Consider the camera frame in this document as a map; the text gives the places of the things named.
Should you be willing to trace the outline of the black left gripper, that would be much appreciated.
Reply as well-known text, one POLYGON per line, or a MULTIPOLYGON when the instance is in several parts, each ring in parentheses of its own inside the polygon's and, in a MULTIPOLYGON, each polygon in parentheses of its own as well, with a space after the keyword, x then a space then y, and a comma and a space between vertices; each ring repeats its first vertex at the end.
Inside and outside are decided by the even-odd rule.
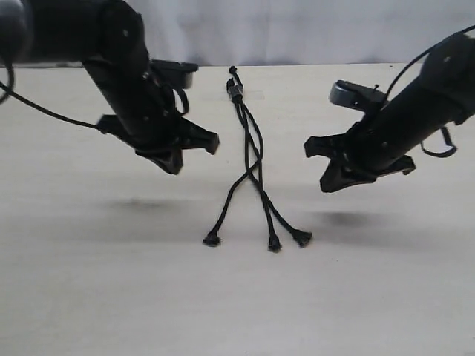
POLYGON ((185 90, 161 82, 151 62, 135 74, 101 60, 86 61, 84 68, 113 111, 97 122, 101 133, 115 136, 171 175, 183 167, 183 150, 216 153, 218 134, 184 119, 189 111, 185 90))

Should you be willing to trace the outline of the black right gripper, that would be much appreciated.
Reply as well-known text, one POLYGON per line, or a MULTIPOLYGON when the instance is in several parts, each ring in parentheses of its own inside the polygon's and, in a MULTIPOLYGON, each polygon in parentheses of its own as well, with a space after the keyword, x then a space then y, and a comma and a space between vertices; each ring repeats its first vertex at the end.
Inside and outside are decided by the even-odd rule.
POLYGON ((474 114, 474 38, 454 34, 424 60, 419 75, 356 132, 310 136, 307 158, 330 159, 320 178, 324 193, 375 182, 375 174, 449 122, 474 114))

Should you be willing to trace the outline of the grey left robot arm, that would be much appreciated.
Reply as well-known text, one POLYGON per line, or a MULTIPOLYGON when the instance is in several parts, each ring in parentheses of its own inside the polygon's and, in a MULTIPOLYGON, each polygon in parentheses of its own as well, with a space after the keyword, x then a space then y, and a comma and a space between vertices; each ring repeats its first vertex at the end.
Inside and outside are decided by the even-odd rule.
POLYGON ((143 17, 125 1, 3 1, 1 64, 80 63, 111 107, 94 130, 115 136, 167 174, 183 152, 214 154, 217 133, 186 118, 198 65, 151 58, 143 17))

